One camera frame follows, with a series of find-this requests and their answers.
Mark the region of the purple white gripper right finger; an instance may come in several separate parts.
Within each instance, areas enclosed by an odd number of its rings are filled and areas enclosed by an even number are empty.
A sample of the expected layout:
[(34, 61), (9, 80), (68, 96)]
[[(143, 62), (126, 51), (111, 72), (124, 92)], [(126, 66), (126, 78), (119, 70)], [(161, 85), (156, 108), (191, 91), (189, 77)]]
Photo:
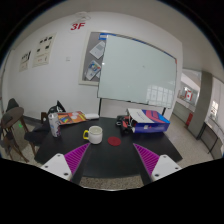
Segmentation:
[(163, 154), (159, 156), (151, 150), (136, 143), (134, 143), (133, 146), (152, 181), (157, 181), (181, 170), (181, 167), (168, 155)]

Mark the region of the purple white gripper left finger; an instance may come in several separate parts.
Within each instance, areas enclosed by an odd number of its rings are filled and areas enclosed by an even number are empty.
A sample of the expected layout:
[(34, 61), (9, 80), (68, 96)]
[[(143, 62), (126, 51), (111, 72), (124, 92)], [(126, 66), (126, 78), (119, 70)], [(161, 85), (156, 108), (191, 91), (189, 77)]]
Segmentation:
[(41, 168), (60, 178), (79, 184), (83, 169), (80, 167), (90, 144), (81, 145), (65, 155), (57, 153)]

